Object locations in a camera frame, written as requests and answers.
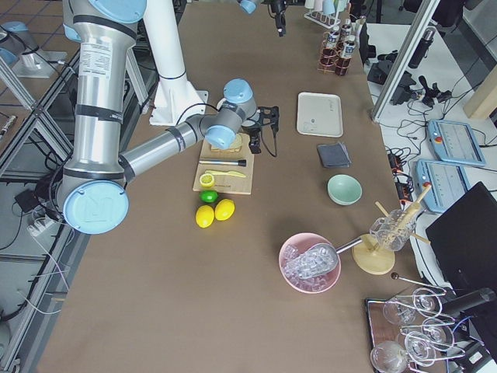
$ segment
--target folded cloth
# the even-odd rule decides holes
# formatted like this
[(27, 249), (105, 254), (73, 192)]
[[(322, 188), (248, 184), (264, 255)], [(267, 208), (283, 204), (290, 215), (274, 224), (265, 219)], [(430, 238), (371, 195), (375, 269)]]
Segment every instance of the folded cloth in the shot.
[(321, 164), (327, 169), (331, 169), (332, 167), (349, 167), (352, 163), (347, 148), (342, 142), (318, 145), (318, 153)]

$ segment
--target white tray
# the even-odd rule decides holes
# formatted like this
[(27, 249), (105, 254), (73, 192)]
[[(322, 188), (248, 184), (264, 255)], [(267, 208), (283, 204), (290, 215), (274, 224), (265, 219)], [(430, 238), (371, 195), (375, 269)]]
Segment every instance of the white tray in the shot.
[(339, 138), (343, 135), (340, 97), (324, 93), (298, 94), (297, 131), (299, 134)]

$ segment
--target green lime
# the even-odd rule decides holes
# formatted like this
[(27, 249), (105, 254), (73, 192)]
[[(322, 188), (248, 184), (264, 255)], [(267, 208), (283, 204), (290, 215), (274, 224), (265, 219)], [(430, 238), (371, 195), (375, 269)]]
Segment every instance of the green lime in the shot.
[(203, 202), (212, 204), (217, 199), (217, 192), (215, 190), (204, 190), (200, 192), (200, 199)]

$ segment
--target bowl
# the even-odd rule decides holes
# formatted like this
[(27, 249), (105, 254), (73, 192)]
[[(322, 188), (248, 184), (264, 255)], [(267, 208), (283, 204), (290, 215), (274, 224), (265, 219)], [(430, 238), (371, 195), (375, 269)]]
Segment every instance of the bowl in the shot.
[[(298, 233), (296, 235), (292, 235), (285, 243), (281, 246), (280, 250), (280, 271), (281, 274), (283, 275), (283, 278), (285, 281), (295, 290), (300, 291), (302, 293), (306, 294), (317, 294), (317, 293), (322, 293), (323, 291), (327, 291), (333, 285), (336, 284), (336, 282), (339, 279), (340, 276), (340, 271), (342, 269), (342, 264), (340, 262), (340, 256), (338, 256), (338, 263), (331, 272), (328, 272), (327, 274), (322, 274), (321, 276), (315, 277), (320, 285), (319, 288), (312, 289), (308, 286), (308, 281), (296, 281), (296, 279), (291, 279), (288, 278), (287, 275), (285, 274), (285, 266), (287, 265), (287, 261), (291, 260), (292, 257), (296, 257), (301, 255), (302, 253), (305, 253), (307, 250), (309, 250), (312, 246), (315, 246), (319, 243), (326, 243), (333, 247), (333, 245), (324, 237), (321, 237), (320, 235), (316, 235), (314, 233)], [(289, 256), (289, 250), (293, 252), (292, 256)]]
[(337, 204), (355, 204), (363, 195), (359, 182), (348, 175), (335, 175), (328, 181), (328, 195)]

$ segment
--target screen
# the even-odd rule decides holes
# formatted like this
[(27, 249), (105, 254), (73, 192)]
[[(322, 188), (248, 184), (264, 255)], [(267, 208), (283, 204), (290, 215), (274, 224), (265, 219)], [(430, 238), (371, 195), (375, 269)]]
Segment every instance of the screen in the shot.
[[(497, 292), (497, 201), (477, 183), (427, 229), (443, 276), (458, 297), (481, 288)], [(497, 301), (466, 312), (497, 361)]]
[(466, 193), (461, 168), (441, 163), (426, 163), (429, 180), (433, 185), (433, 197), (436, 204), (443, 208), (451, 206)]
[(469, 129), (461, 124), (439, 122), (443, 147), (448, 156), (454, 159), (481, 161)]

